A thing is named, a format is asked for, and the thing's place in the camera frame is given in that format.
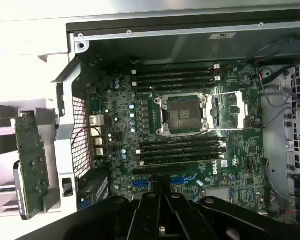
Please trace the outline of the silver chipset heatsink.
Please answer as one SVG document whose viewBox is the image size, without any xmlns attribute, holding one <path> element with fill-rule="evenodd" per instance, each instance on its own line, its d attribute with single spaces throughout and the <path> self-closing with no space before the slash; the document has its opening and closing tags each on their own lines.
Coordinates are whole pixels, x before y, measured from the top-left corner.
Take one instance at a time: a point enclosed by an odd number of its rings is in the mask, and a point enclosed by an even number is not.
<svg viewBox="0 0 300 240">
<path fill-rule="evenodd" d="M 231 200 L 229 187 L 209 187 L 205 193 L 207 197 L 215 197 L 227 202 Z"/>
</svg>

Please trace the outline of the black expansion slot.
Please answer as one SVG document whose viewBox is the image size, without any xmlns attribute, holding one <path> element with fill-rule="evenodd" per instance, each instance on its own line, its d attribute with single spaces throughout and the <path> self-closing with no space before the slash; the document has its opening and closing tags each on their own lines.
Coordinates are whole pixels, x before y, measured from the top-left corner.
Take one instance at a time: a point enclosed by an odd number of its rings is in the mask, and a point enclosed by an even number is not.
<svg viewBox="0 0 300 240">
<path fill-rule="evenodd" d="M 182 172 L 184 168 L 182 166 L 167 166 L 167 167 L 149 167 L 149 168 L 139 168 L 133 169 L 132 174 L 137 175 L 153 175 L 159 173 L 175 173 Z"/>
</svg>

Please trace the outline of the black RAM slot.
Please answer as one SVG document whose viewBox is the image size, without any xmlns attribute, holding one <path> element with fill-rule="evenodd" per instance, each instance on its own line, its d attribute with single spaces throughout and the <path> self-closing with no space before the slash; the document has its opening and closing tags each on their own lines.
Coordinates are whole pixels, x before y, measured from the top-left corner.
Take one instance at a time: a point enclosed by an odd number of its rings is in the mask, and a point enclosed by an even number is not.
<svg viewBox="0 0 300 240">
<path fill-rule="evenodd" d="M 138 67 L 138 72 L 170 72 L 179 70 L 216 70 L 220 69 L 220 64 L 163 64 L 163 65 L 143 65 Z"/>
<path fill-rule="evenodd" d="M 220 151 L 208 151 L 208 152 L 188 152 L 188 153 L 176 153 L 176 154 L 165 154 L 165 155 L 150 155 L 141 156 L 143 161 L 148 159 L 161 159 L 161 158 L 185 158 L 185 157 L 199 157 L 199 156 L 210 156 L 210 155 L 220 155 L 223 152 Z"/>
<path fill-rule="evenodd" d="M 154 145 L 168 145 L 168 144 L 180 144 L 180 143 L 187 143 L 187 142 L 218 142 L 218 141 L 225 141 L 225 137 L 207 137 L 207 138 L 191 138 L 191 139 L 180 139 L 175 141 L 155 141 L 155 142 L 144 142 L 141 143 L 140 146 L 154 146 Z"/>
<path fill-rule="evenodd" d="M 138 78 L 147 78 L 147 77 L 162 77 L 162 76 L 185 76 L 185 75 L 208 75 L 208 76 L 217 76 L 222 72 L 220 70 L 213 71 L 203 71 L 203 70 L 189 70 L 189 71 L 175 71 L 175 72 L 152 72 L 135 75 Z"/>
<path fill-rule="evenodd" d="M 208 81 L 220 81 L 221 76 L 189 76 L 189 77 L 173 77 L 173 78 L 147 78 L 135 80 L 137 83 L 154 83 L 154 82 L 179 82 L 190 80 L 208 80 Z"/>
<path fill-rule="evenodd" d="M 217 86 L 216 82 L 195 82 L 195 83 L 185 83 L 185 84 L 168 84 L 168 85 L 153 85 L 153 86 L 134 86 L 133 89 L 138 91 L 167 91 L 167 90 L 185 90 L 185 89 L 202 89 L 202 88 L 212 88 Z"/>
<path fill-rule="evenodd" d="M 212 162 L 217 160 L 223 160 L 221 157 L 213 157 L 213 158 L 196 158 L 196 159 L 184 159 L 184 160 L 167 160 L 167 161 L 140 161 L 140 167 L 149 167 L 149 166 L 163 166 L 163 165 L 178 165 L 178 164 L 189 164 L 189 163 L 205 163 L 205 162 Z"/>
<path fill-rule="evenodd" d="M 155 154 L 155 153 L 161 154 L 161 153 L 214 151 L 214 150 L 225 150 L 225 149 L 226 147 L 222 145 L 208 145 L 208 146 L 188 146 L 188 147 L 149 149 L 149 150 L 138 149 L 135 151 L 135 153 L 137 155 L 142 155 L 142 154 Z"/>
</svg>

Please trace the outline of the green Dell motherboard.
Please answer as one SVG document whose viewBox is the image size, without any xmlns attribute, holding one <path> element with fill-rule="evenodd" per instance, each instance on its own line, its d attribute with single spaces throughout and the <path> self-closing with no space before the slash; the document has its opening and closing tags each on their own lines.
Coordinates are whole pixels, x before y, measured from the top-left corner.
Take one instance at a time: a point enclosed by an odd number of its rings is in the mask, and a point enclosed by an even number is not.
<svg viewBox="0 0 300 240">
<path fill-rule="evenodd" d="M 180 64 L 205 64 L 213 65 L 220 63 L 195 62 L 177 63 Z M 236 66 L 233 69 L 226 68 L 220 64 L 221 68 L 214 70 L 173 70 L 173 71 L 152 71 L 139 72 L 137 68 L 145 66 L 142 64 L 104 68 L 97 79 L 86 92 L 87 105 L 89 107 L 89 95 L 97 93 L 102 98 L 102 113 L 104 114 L 104 127 L 102 136 L 104 140 L 104 152 L 101 158 L 93 158 L 96 164 L 104 163 L 109 169 L 110 193 L 126 197 L 129 200 L 136 198 L 148 190 L 151 175 L 168 175 L 172 178 L 182 178 L 188 184 L 170 184 L 173 192 L 184 194 L 188 199 L 198 202 L 206 196 L 207 188 L 228 187 L 230 189 L 230 203 L 239 205 L 248 210 L 258 212 L 266 207 L 268 200 L 265 190 L 265 174 L 261 163 L 264 153 L 263 130 L 241 130 L 241 131 L 210 131 L 192 136 L 183 137 L 163 137 L 154 134 L 153 100 L 167 94 L 187 94 L 201 92 L 206 94 L 219 94 L 234 91 L 241 91 L 243 101 L 247 104 L 248 116 L 244 120 L 244 128 L 262 128 L 262 108 L 261 96 L 258 82 L 259 68 L 257 65 Z M 165 73 L 181 71 L 216 71 L 218 75 L 175 75 L 175 76 L 151 76 L 137 77 L 144 73 Z M 251 78 L 251 86 L 240 87 L 239 77 L 247 75 Z M 216 77 L 221 76 L 221 80 L 188 80 L 188 81 L 164 81 L 164 82 L 136 82 L 139 79 L 161 79 L 179 77 Z M 169 90 L 146 90 L 138 91 L 133 89 L 137 86 L 158 86 L 190 83 L 218 83 L 209 88 L 192 89 L 169 89 Z M 165 145 L 140 146 L 142 143 L 160 141 L 178 141 L 196 138 L 220 137 L 225 141 L 199 141 L 184 142 Z M 164 152 L 153 154 L 136 154 L 136 150 L 156 150 L 171 149 L 195 146 L 224 146 L 225 150 L 205 150 L 186 152 Z M 141 156 L 158 156 L 170 154 L 184 154 L 196 152 L 223 152 L 219 155 L 190 156 L 178 158 L 159 158 L 142 160 Z M 193 162 L 188 164 L 170 164 L 155 166 L 139 166 L 141 161 L 171 161 L 184 159 L 211 159 L 223 158 L 223 160 L 213 160 L 210 162 Z M 174 167 L 181 166 L 180 172 L 162 172 L 156 174 L 133 175 L 132 170 L 143 168 Z M 148 187 L 133 187 L 133 181 L 147 180 Z"/>
</svg>

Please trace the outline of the metal locking lever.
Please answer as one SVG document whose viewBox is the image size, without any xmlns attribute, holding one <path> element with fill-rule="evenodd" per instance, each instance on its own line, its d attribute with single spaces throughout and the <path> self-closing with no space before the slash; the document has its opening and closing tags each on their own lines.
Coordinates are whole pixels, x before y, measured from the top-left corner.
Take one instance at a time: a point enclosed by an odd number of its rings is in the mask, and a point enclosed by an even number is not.
<svg viewBox="0 0 300 240">
<path fill-rule="evenodd" d="M 254 131 L 261 131 L 263 128 L 208 128 L 206 131 L 212 132 L 212 131 L 249 131 L 249 130 L 254 130 Z"/>
<path fill-rule="evenodd" d="M 241 96 L 242 92 L 241 91 L 231 91 L 231 92 L 223 92 L 223 93 L 214 93 L 214 94 L 206 94 L 206 98 L 208 97 L 214 97 L 214 96 L 224 96 L 224 95 L 236 95 L 236 96 Z"/>
</svg>

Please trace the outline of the metal CPU socket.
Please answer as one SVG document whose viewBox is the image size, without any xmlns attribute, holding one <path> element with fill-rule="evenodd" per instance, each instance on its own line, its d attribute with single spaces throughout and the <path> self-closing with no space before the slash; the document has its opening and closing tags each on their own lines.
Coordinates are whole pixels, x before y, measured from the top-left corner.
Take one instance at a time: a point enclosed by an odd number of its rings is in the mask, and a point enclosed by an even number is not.
<svg viewBox="0 0 300 240">
<path fill-rule="evenodd" d="M 153 100 L 154 134 L 189 137 L 209 131 L 206 96 L 202 92 L 165 94 Z"/>
</svg>

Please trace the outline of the metal rear port stack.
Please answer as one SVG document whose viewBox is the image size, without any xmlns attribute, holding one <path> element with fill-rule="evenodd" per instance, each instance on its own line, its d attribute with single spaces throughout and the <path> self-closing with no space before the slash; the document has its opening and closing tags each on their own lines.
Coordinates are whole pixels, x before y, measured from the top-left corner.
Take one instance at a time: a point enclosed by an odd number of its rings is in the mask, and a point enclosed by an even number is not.
<svg viewBox="0 0 300 240">
<path fill-rule="evenodd" d="M 105 116 L 102 112 L 103 100 L 100 94 L 91 93 L 89 95 L 90 113 L 89 134 L 90 147 L 93 158 L 101 158 L 104 155 L 103 127 L 105 126 Z"/>
</svg>

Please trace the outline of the silver socket cover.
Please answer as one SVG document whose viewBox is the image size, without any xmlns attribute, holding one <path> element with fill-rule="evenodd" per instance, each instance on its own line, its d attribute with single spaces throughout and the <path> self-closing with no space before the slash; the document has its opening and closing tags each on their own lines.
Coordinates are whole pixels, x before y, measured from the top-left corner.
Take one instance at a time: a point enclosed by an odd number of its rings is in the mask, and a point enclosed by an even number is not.
<svg viewBox="0 0 300 240">
<path fill-rule="evenodd" d="M 220 95 L 206 98 L 208 129 L 243 129 L 248 116 L 248 105 L 242 95 Z"/>
</svg>

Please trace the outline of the grey parts rack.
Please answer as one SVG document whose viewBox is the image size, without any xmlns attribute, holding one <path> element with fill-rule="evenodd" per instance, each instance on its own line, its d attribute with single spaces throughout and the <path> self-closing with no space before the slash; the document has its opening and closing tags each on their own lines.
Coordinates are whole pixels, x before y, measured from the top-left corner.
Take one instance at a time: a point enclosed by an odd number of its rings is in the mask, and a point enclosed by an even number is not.
<svg viewBox="0 0 300 240">
<path fill-rule="evenodd" d="M 55 154 L 55 110 L 48 108 L 44 99 L 0 102 L 0 218 L 17 216 L 22 219 L 17 204 L 13 167 L 19 160 L 15 119 L 23 111 L 34 112 L 45 149 L 49 188 L 48 193 L 43 197 L 43 211 L 36 215 L 53 212 L 61 206 Z"/>
</svg>

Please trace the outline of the round coin battery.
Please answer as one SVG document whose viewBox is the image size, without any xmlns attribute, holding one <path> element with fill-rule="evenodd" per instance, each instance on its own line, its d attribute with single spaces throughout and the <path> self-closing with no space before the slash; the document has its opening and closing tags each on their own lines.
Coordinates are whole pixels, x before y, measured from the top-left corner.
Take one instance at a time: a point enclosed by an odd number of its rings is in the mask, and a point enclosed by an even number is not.
<svg viewBox="0 0 300 240">
<path fill-rule="evenodd" d="M 248 75 L 241 75 L 238 79 L 238 85 L 241 88 L 249 87 L 249 86 L 251 86 L 251 84 L 252 84 L 252 80 L 251 80 L 251 77 Z"/>
</svg>

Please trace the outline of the black and grey PC case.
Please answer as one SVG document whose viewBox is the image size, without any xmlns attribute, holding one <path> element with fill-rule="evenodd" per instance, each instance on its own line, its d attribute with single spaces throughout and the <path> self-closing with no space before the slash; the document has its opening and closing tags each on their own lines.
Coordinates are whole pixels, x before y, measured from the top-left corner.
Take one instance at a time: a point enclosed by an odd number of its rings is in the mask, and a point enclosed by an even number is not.
<svg viewBox="0 0 300 240">
<path fill-rule="evenodd" d="M 299 224 L 294 214 L 291 83 L 300 66 L 300 8 L 77 22 L 66 26 L 69 63 L 55 80 L 55 160 L 61 210 L 72 214 L 110 193 L 110 172 L 91 154 L 87 90 L 107 68 L 131 65 L 257 65 L 265 193 L 258 214 Z"/>
</svg>

